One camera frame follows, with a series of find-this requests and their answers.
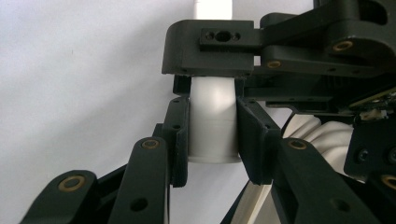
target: white plastic pipe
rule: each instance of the white plastic pipe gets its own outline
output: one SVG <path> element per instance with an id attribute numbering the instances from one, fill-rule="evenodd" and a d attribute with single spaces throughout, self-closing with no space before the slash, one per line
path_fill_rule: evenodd
<path id="1" fill-rule="evenodd" d="M 230 20 L 232 0 L 195 0 L 196 20 Z M 189 161 L 239 162 L 232 77 L 193 77 Z"/>

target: white backdrop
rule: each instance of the white backdrop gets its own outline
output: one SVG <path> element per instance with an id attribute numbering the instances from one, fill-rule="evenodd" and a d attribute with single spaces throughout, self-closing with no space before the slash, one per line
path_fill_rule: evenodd
<path id="1" fill-rule="evenodd" d="M 233 1 L 235 20 L 300 14 L 311 0 Z M 57 175 L 125 164 L 163 122 L 167 28 L 192 0 L 0 1 L 0 223 L 18 223 Z M 287 110 L 270 110 L 281 125 Z M 242 163 L 190 163 L 171 191 L 171 223 L 219 223 L 248 177 Z"/>

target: screw hole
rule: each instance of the screw hole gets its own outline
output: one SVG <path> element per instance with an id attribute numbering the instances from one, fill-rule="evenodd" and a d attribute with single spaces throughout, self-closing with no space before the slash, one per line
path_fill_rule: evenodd
<path id="1" fill-rule="evenodd" d="M 332 204 L 332 207 L 337 209 L 338 211 L 349 212 L 349 210 L 350 210 L 349 204 L 344 202 L 343 200 L 331 199 L 330 203 Z"/>
<path id="2" fill-rule="evenodd" d="M 239 40 L 240 38 L 241 38 L 241 35 L 238 34 L 238 33 L 235 33 L 235 34 L 233 34 L 232 40 L 233 40 L 233 41 L 237 41 L 237 40 Z"/>
<path id="3" fill-rule="evenodd" d="M 289 147 L 292 147 L 294 149 L 306 149 L 306 144 L 301 141 L 297 140 L 290 140 L 289 141 Z"/>
<path id="4" fill-rule="evenodd" d="M 368 156 L 369 156 L 369 151 L 366 148 L 361 148 L 357 154 L 357 158 L 356 158 L 357 163 L 365 162 Z"/>
<path id="5" fill-rule="evenodd" d="M 390 164 L 396 164 L 396 147 L 393 147 L 388 154 L 388 162 Z"/>
<path id="6" fill-rule="evenodd" d="M 280 61 L 271 61 L 271 62 L 267 63 L 268 68 L 278 68 L 278 67 L 280 67 L 280 65 L 282 65 L 282 63 Z"/>
<path id="7" fill-rule="evenodd" d="M 231 34 L 228 31 L 220 31 L 215 35 L 215 38 L 219 42 L 227 42 L 231 39 Z"/>
<path id="8" fill-rule="evenodd" d="M 353 46 L 353 43 L 351 41 L 343 41 L 343 42 L 340 42 L 340 43 L 334 45 L 332 47 L 332 50 L 343 51 L 343 50 L 352 48 L 352 46 Z"/>
<path id="9" fill-rule="evenodd" d="M 131 210 L 134 212 L 140 212 L 140 211 L 145 210 L 148 205 L 149 205 L 149 202 L 145 198 L 135 199 L 131 203 Z"/>
<path id="10" fill-rule="evenodd" d="M 215 34 L 213 34 L 212 32 L 208 32 L 205 34 L 205 37 L 208 40 L 212 40 L 213 38 L 215 38 Z"/>

